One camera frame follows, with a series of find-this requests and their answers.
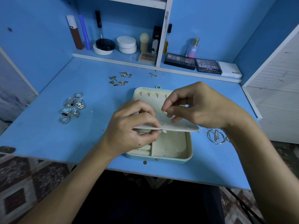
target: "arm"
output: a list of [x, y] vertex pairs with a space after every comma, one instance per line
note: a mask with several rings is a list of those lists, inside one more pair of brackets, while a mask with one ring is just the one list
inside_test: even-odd
[[235, 147], [267, 223], [299, 223], [299, 180], [255, 120], [203, 82], [174, 90], [162, 111], [205, 128], [221, 128]]
[[72, 223], [96, 180], [116, 156], [157, 140], [161, 131], [139, 135], [132, 130], [145, 123], [160, 127], [152, 107], [135, 99], [125, 103], [111, 117], [100, 142], [20, 223]]

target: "white makeup box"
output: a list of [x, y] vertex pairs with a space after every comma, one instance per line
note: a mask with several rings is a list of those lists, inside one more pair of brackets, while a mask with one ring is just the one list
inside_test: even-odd
[[155, 128], [151, 124], [145, 124], [136, 127], [135, 130], [140, 134], [159, 129], [163, 132], [160, 133], [158, 140], [152, 144], [126, 153], [128, 158], [170, 163], [185, 163], [191, 159], [193, 147], [190, 132], [198, 131], [199, 128], [185, 119], [172, 123], [171, 118], [167, 118], [167, 113], [163, 112], [161, 108], [171, 92], [170, 90], [145, 87], [135, 90], [133, 98], [150, 104], [161, 125], [160, 128]]

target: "purple tube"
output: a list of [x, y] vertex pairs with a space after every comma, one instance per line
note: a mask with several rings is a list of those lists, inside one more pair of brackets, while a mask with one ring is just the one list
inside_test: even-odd
[[83, 31], [83, 35], [84, 35], [84, 39], [85, 39], [87, 49], [91, 50], [83, 16], [79, 15], [79, 18], [80, 18], [80, 23], [81, 23], [81, 27], [82, 27], [82, 31]]

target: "blue table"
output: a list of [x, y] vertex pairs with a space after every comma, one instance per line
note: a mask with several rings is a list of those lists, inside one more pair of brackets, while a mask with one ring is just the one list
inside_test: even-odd
[[[111, 85], [109, 76], [116, 75], [121, 79], [122, 71], [132, 74], [129, 83], [124, 86]], [[0, 146], [15, 147], [14, 154], [18, 156], [79, 163], [101, 138], [113, 112], [133, 97], [136, 88], [160, 85], [163, 89], [174, 90], [199, 80], [236, 102], [255, 118], [237, 83], [73, 58], [2, 134]], [[71, 119], [66, 125], [60, 124], [64, 101], [76, 92], [84, 94], [85, 108], [80, 111], [79, 118]], [[230, 143], [215, 145], [206, 134], [197, 132], [191, 133], [191, 136], [194, 155], [185, 164], [152, 161], [144, 165], [142, 160], [121, 155], [113, 160], [108, 169], [250, 188], [238, 155]]]

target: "black pants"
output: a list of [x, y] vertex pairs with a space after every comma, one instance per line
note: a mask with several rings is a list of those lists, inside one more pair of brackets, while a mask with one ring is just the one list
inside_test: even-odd
[[219, 187], [174, 180], [142, 188], [105, 170], [73, 223], [225, 223]]

